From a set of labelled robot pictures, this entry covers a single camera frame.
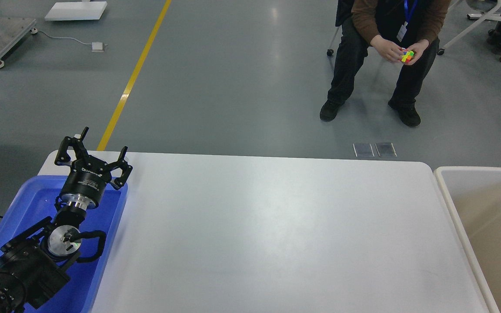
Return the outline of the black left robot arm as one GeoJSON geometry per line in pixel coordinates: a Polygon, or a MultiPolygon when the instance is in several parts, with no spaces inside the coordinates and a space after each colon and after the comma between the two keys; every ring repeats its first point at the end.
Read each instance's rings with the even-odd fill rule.
{"type": "Polygon", "coordinates": [[[55,199],[56,215],[47,216],[1,247],[0,313],[22,313],[25,305],[38,309],[70,281],[67,270],[75,263],[97,261],[105,251],[107,233],[81,231],[88,210],[96,209],[106,186],[120,190],[133,167],[121,149],[115,162],[90,155],[84,139],[64,137],[54,164],[70,173],[55,199]]]}

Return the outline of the person's left hand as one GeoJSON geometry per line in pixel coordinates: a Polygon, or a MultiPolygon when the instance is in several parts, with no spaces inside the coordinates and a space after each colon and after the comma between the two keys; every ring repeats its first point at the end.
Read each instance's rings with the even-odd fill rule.
{"type": "Polygon", "coordinates": [[[412,65],[415,65],[416,62],[420,61],[423,53],[429,47],[429,44],[430,44],[430,42],[428,40],[421,39],[418,42],[416,42],[416,43],[412,44],[411,46],[409,46],[408,48],[403,48],[402,50],[404,52],[405,51],[407,51],[407,52],[409,52],[409,51],[414,52],[411,60],[409,62],[405,62],[404,65],[412,66],[412,65]]]}

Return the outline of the person's right hand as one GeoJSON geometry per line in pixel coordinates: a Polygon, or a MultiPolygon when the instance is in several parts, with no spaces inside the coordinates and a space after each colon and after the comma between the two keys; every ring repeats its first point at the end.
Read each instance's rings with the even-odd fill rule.
{"type": "Polygon", "coordinates": [[[401,63],[404,51],[408,50],[407,48],[400,47],[392,41],[388,41],[379,34],[372,38],[370,45],[383,59],[392,63],[401,63]]]}

